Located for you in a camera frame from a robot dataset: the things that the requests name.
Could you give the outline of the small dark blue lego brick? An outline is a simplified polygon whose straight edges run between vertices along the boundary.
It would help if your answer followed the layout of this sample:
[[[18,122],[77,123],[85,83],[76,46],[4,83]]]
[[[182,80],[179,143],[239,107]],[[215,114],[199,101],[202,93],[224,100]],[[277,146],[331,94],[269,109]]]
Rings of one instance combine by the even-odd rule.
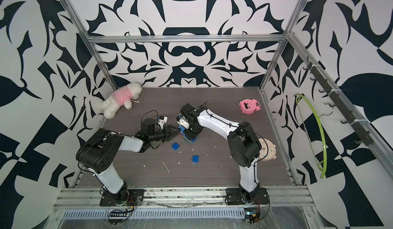
[[[173,144],[172,144],[172,148],[173,148],[174,150],[178,150],[179,147],[180,147],[180,146],[179,146],[177,143],[173,143]]]

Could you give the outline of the light blue long lego brick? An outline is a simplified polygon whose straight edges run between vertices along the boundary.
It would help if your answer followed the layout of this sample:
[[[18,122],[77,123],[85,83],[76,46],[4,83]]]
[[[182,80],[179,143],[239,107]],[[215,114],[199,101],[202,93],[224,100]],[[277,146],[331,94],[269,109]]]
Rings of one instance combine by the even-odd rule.
[[[187,137],[184,136],[183,139],[184,139],[185,141],[187,141],[187,142],[192,142],[192,143],[194,143],[194,142],[196,141],[197,138],[191,140],[191,139],[189,139],[189,138],[187,138]]]

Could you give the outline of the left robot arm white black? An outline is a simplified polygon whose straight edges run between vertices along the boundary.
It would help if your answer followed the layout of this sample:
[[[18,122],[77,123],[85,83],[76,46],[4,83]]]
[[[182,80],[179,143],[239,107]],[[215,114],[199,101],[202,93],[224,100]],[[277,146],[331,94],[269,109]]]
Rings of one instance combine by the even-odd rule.
[[[125,200],[129,195],[127,185],[113,165],[118,151],[143,153],[152,147],[152,142],[168,142],[180,131],[178,127],[159,124],[153,118],[142,121],[140,130],[132,136],[100,128],[78,150],[76,160],[97,177],[107,194]]]

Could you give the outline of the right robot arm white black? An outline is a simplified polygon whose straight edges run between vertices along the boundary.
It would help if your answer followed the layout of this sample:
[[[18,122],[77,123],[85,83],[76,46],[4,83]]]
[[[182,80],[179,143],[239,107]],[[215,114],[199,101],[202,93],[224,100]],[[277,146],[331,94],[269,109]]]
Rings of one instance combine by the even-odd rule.
[[[215,113],[204,105],[193,107],[184,105],[177,117],[178,124],[184,128],[183,134],[194,140],[207,128],[227,140],[232,159],[239,165],[239,186],[251,194],[259,188],[256,163],[262,145],[248,122],[232,122]]]

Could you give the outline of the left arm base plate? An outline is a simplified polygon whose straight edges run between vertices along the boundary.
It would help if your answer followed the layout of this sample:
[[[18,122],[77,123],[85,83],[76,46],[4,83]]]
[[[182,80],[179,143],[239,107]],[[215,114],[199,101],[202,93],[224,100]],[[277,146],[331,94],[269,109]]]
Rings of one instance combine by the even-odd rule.
[[[144,189],[122,189],[117,194],[112,194],[105,188],[100,191],[101,200],[99,206],[131,206],[144,199]]]

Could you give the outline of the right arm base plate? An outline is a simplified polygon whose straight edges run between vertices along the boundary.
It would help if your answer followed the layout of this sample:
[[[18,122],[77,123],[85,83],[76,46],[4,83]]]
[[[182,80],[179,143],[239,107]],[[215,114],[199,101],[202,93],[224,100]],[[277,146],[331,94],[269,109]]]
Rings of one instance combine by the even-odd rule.
[[[252,192],[243,188],[227,188],[225,203],[227,205],[262,204],[270,203],[270,197],[265,188],[256,187]]]

